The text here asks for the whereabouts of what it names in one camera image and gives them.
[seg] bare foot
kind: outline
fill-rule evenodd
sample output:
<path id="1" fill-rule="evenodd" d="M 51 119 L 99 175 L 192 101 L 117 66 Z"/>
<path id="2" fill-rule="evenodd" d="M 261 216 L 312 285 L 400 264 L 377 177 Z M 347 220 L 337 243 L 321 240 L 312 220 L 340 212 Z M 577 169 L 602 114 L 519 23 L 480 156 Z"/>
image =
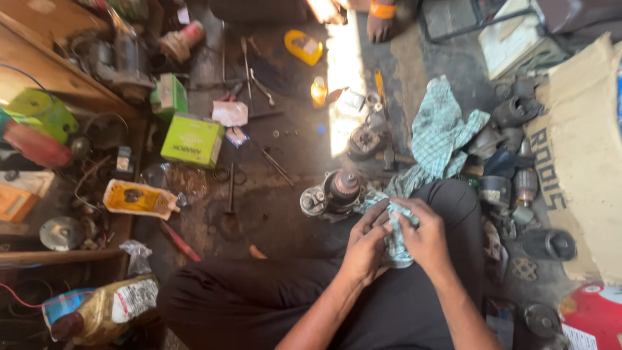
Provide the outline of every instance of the bare foot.
<path id="1" fill-rule="evenodd" d="M 257 249 L 257 246 L 255 246 L 254 244 L 251 244 L 251 246 L 248 247 L 248 253 L 251 254 L 251 257 L 255 259 L 267 259 L 268 258 L 266 254 L 263 254 L 262 252 L 260 252 L 259 249 Z"/>

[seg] yellow packet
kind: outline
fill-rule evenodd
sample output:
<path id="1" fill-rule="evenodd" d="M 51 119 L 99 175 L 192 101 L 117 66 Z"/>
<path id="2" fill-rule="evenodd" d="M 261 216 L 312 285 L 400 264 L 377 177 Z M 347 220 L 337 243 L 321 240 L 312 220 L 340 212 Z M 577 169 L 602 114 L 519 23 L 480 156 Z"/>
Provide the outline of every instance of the yellow packet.
<path id="1" fill-rule="evenodd" d="M 110 212 L 155 216 L 168 220 L 179 212 L 177 196 L 151 186 L 112 179 L 104 193 L 104 205 Z"/>

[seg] plastic bottle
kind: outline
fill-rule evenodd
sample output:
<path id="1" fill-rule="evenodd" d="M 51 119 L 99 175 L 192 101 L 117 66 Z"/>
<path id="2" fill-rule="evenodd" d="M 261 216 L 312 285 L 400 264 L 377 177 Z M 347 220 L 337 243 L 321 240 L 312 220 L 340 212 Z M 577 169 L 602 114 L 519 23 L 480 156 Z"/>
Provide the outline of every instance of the plastic bottle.
<path id="1" fill-rule="evenodd" d="M 324 49 L 321 42 L 295 29 L 285 33 L 285 47 L 308 65 L 315 65 Z"/>
<path id="2" fill-rule="evenodd" d="M 324 78 L 315 77 L 313 85 L 311 85 L 311 99 L 313 100 L 313 106 L 315 108 L 324 107 L 327 93 L 328 88 L 326 87 Z"/>
<path id="3" fill-rule="evenodd" d="M 98 288 L 72 313 L 52 325 L 54 339 L 76 345 L 105 345 L 135 324 L 157 318 L 159 286 L 154 275 L 143 275 Z"/>

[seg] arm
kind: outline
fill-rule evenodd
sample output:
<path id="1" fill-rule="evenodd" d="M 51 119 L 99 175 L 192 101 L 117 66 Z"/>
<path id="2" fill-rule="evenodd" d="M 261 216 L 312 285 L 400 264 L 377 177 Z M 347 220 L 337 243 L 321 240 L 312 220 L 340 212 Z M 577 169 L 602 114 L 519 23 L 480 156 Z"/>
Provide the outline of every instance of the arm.
<path id="1" fill-rule="evenodd" d="M 392 227 L 387 224 L 372 229 L 372 224 L 388 205 L 388 200 L 376 203 L 352 228 L 337 276 L 276 349 L 328 347 L 363 288 L 379 275 L 380 259 L 386 248 L 383 238 L 391 233 Z"/>
<path id="2" fill-rule="evenodd" d="M 414 228 L 403 215 L 394 213 L 404 235 L 406 249 L 424 269 L 439 296 L 456 350 L 503 350 L 468 296 L 453 269 L 443 219 L 419 199 L 391 199 L 419 218 Z"/>

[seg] hammer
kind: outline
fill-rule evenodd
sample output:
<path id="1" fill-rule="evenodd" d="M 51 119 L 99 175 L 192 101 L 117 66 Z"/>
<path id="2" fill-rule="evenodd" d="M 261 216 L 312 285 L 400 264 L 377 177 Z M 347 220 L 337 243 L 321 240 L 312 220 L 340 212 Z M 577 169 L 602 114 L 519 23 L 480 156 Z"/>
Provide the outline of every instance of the hammer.
<path id="1" fill-rule="evenodd" d="M 386 148 L 384 153 L 376 153 L 376 159 L 384 161 L 384 170 L 392 171 L 395 162 L 400 162 L 408 165 L 415 165 L 417 161 L 411 157 L 403 154 L 395 153 L 391 148 Z"/>

